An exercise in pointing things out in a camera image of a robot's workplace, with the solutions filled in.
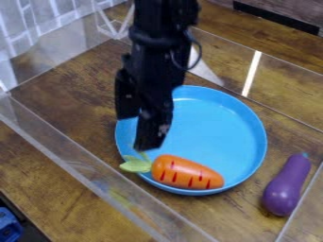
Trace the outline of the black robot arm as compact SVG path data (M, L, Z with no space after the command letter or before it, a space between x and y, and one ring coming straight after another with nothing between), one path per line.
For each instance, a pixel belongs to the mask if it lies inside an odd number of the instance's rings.
M197 22L196 0L133 0L128 29L130 52L114 77L114 110L120 120L136 117L133 148L162 145L173 119L173 89L197 65L189 60L198 45L189 27Z

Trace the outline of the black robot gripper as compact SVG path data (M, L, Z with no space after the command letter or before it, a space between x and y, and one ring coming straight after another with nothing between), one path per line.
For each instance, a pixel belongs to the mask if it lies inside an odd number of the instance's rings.
M201 46L188 29L152 37L132 27L129 39L114 77L114 110L118 120L138 115L133 148L146 151L162 145L173 120L172 91L198 63Z

